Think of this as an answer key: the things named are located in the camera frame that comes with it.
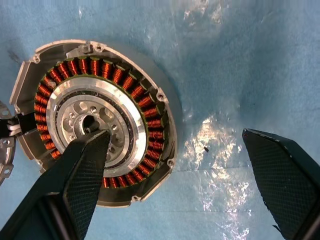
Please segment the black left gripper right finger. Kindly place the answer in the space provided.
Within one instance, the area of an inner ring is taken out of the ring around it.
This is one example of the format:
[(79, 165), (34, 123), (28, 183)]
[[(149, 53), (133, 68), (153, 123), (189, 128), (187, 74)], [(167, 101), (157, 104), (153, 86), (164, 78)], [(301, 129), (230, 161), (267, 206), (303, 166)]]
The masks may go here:
[(285, 240), (320, 240), (320, 165), (294, 140), (245, 128), (262, 200)]

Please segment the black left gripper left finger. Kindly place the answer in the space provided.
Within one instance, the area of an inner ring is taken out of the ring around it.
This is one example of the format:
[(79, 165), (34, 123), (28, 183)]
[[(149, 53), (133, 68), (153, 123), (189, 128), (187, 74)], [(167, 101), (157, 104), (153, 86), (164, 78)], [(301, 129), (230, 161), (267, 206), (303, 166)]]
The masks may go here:
[(73, 140), (34, 183), (0, 240), (84, 240), (103, 183), (109, 130)]

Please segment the silver motor lid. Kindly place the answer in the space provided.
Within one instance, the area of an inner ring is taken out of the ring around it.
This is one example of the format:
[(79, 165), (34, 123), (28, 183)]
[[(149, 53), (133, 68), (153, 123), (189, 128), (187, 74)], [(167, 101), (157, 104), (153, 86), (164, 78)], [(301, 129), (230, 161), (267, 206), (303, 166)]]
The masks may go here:
[(8, 120), (12, 118), (8, 107), (0, 101), (0, 186), (9, 178), (14, 168), (16, 139), (10, 136)]

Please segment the silver motor housing copper windings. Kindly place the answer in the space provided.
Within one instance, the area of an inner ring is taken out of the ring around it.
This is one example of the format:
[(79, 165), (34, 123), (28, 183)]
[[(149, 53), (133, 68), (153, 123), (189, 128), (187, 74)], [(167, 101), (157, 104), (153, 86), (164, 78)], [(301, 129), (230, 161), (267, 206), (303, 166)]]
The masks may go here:
[(34, 113), (36, 129), (16, 137), (42, 171), (75, 139), (110, 131), (98, 206), (146, 200), (175, 166), (179, 98), (155, 63), (128, 47), (79, 39), (46, 44), (21, 64), (9, 102), (15, 115)]

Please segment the blue plastic table cover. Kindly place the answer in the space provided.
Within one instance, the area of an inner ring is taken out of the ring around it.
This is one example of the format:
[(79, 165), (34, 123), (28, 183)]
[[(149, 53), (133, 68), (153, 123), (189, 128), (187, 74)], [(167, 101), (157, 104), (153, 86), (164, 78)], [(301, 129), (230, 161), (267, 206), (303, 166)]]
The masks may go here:
[(284, 240), (242, 131), (320, 163), (320, 0), (0, 0), (0, 101), (23, 61), (65, 39), (145, 54), (182, 105), (172, 174), (143, 202), (97, 207), (85, 240)]

